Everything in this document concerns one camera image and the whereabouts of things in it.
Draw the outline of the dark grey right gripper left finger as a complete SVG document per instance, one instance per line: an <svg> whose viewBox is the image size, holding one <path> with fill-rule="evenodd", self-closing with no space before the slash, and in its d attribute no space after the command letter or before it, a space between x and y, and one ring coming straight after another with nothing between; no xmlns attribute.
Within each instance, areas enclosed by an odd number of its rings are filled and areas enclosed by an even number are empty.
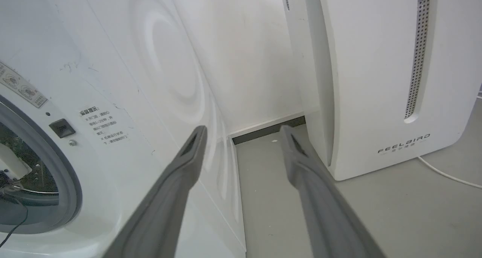
<svg viewBox="0 0 482 258"><path fill-rule="evenodd" d="M153 184L105 258L173 258L188 194L203 167L208 129L197 126Z"/></svg>

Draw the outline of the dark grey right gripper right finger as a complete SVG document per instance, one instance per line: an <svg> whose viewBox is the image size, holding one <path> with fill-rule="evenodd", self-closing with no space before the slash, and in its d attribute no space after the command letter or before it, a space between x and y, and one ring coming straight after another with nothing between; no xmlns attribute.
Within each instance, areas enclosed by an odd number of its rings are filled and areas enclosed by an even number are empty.
<svg viewBox="0 0 482 258"><path fill-rule="evenodd" d="M283 125L287 178L298 190L315 258L383 258L384 252L335 185L310 142Z"/></svg>

